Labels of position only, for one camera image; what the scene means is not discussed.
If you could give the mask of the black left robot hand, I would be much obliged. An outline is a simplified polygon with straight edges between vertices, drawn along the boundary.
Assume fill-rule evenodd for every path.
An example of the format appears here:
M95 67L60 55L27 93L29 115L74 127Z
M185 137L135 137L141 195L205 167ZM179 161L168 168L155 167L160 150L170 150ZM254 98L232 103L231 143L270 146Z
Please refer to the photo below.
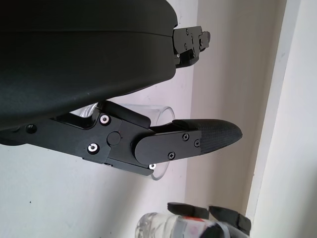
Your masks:
M35 145L149 176L155 164L242 138L218 119L160 126L110 101L170 80L210 43L165 0L3 0L0 142Z

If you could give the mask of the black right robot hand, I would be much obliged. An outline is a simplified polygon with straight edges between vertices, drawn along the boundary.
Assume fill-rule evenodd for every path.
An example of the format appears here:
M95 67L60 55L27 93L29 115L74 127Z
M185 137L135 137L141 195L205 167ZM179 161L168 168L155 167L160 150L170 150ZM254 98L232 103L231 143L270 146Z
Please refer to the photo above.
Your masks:
M197 207L185 203L169 202L167 209L174 215L185 218L210 220L223 222L233 231L232 238L242 238L242 233L246 238L250 237L251 221L237 211L219 206L209 206L208 208Z

